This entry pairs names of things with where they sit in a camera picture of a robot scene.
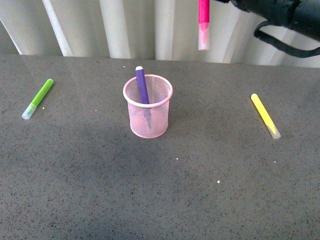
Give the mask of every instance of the pink marker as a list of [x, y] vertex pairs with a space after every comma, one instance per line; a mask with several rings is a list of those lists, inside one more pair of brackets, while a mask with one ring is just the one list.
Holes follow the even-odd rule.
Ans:
[[209, 50], [210, 0], [199, 0], [198, 50]]

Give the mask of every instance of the pen holder rim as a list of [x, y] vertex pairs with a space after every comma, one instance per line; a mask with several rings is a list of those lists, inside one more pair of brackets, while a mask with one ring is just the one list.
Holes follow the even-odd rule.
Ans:
[[160, 102], [151, 103], [151, 104], [143, 104], [143, 103], [139, 103], [139, 102], [133, 101], [132, 99], [130, 99], [128, 97], [128, 95], [126, 93], [126, 90], [127, 90], [128, 85], [132, 81], [137, 79], [137, 77], [135, 76], [135, 77], [131, 78], [129, 81], [127, 81], [126, 84], [123, 87], [123, 96], [128, 101], [128, 103], [130, 103], [132, 105], [135, 105], [137, 107], [141, 107], [141, 108], [155, 108], [155, 107], [161, 106], [161, 105], [165, 104], [166, 102], [168, 102], [170, 100], [170, 98], [172, 97], [173, 93], [174, 93], [174, 90], [173, 90], [173, 87], [172, 87], [171, 83], [167, 79], [165, 79], [163, 76], [159, 76], [159, 75], [155, 75], [155, 74], [145, 74], [144, 76], [145, 77], [155, 77], [155, 78], [159, 78], [159, 79], [165, 81], [168, 84], [169, 88], [170, 88], [170, 92], [169, 92], [168, 96], [164, 100], [162, 100]]

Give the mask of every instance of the mesh cup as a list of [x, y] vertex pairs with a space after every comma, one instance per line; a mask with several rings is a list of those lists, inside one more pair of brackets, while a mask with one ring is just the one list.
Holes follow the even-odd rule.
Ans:
[[173, 88], [162, 76], [144, 76], [150, 104], [141, 103], [136, 77], [124, 85], [123, 96], [128, 102], [131, 130], [139, 137], [152, 139], [162, 135], [168, 128], [169, 100]]

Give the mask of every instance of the black strap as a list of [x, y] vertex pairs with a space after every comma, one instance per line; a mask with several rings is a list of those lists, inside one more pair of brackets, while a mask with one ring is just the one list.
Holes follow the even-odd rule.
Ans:
[[272, 25], [272, 24], [269, 23], [268, 21], [263, 21], [262, 23], [260, 23], [258, 26], [256, 26], [254, 30], [254, 36], [260, 39], [261, 41], [264, 41], [267, 44], [271, 44], [272, 46], [279, 49], [280, 51], [283, 51], [286, 54], [289, 54], [297, 58], [304, 59], [304, 58], [310, 58], [310, 57], [320, 55], [320, 47], [313, 50], [297, 49], [297, 48], [294, 48], [293, 46], [287, 45], [286, 43], [276, 39], [273, 36], [270, 36], [269, 34], [263, 31], [260, 31], [260, 28], [269, 26], [269, 25]]

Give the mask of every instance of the gray countertop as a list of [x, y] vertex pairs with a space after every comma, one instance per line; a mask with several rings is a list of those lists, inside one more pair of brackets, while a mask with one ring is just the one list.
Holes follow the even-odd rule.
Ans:
[[[122, 93], [138, 65], [173, 85], [154, 139]], [[320, 237], [320, 69], [0, 55], [0, 103], [0, 239]]]

